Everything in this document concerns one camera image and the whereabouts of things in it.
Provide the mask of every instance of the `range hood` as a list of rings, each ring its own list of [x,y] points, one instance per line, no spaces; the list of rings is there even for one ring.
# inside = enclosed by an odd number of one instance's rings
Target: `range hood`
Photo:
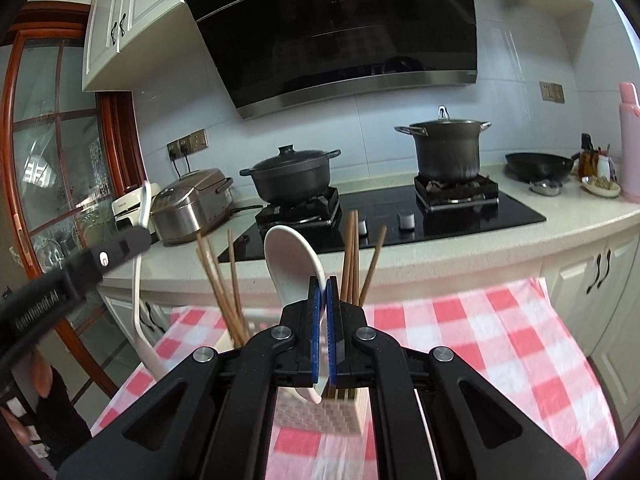
[[[478,76],[474,0],[185,0],[239,114]]]

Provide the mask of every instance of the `black glass cooktop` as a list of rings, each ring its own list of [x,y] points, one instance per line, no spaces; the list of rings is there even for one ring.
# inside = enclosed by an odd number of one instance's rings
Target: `black glass cooktop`
[[[336,253],[344,250],[343,229],[346,215],[358,210],[359,218],[367,219],[367,237],[360,238],[360,248],[374,247],[381,227],[386,224],[385,246],[439,240],[545,222],[546,218],[533,209],[500,192],[498,204],[478,205],[468,208],[442,210],[427,213],[417,201],[414,186],[376,189],[340,195],[337,228],[302,230],[316,253]],[[414,231],[401,231],[398,213],[412,212]],[[258,226],[253,224],[234,242],[236,260],[263,260],[264,248]],[[228,251],[220,254],[221,262],[228,262]]]

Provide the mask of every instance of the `wok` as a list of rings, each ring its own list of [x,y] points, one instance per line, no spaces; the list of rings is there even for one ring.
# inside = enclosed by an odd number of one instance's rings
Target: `wok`
[[[511,153],[506,159],[509,169],[525,182],[562,182],[571,173],[574,160],[579,157],[580,153],[572,158],[548,153]]]

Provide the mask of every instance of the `countertop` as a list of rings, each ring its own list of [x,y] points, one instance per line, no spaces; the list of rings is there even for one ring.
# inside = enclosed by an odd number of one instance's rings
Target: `countertop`
[[[610,236],[640,224],[640,205],[621,198],[607,200],[593,196],[573,178],[562,194],[550,198],[537,195],[527,184],[504,174],[503,166],[483,167],[481,173],[498,183],[500,190],[543,214],[547,221],[484,234],[416,242],[383,248],[367,301],[408,300],[420,296],[416,283],[443,278],[462,279],[478,272],[509,267],[524,274],[540,270],[542,258]],[[383,187],[408,186],[413,174],[370,178],[337,184],[340,193]],[[227,248],[227,229],[234,238],[254,223],[256,210],[241,212],[209,235],[216,254]],[[373,249],[360,251],[360,283],[369,267]],[[327,276],[342,270],[342,253],[321,254]],[[221,264],[228,277],[229,265]],[[277,304],[275,290],[263,260],[238,262],[243,305],[264,307]],[[131,289],[132,267],[109,273],[103,286]],[[166,248],[154,244],[142,261],[141,290],[153,301],[166,304],[214,304],[215,300],[196,256],[196,243]]]

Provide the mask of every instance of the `tablecloth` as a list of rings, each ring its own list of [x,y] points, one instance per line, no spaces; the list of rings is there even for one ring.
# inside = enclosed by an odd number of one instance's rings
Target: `tablecloth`
[[[401,345],[454,349],[584,467],[589,479],[618,448],[600,385],[553,310],[544,280],[530,279],[435,300],[364,307],[370,325]],[[156,345],[169,368],[225,330],[217,309],[187,307]],[[92,427],[98,433],[153,385],[140,365]],[[372,423],[363,435],[274,427],[268,479],[374,480]]]

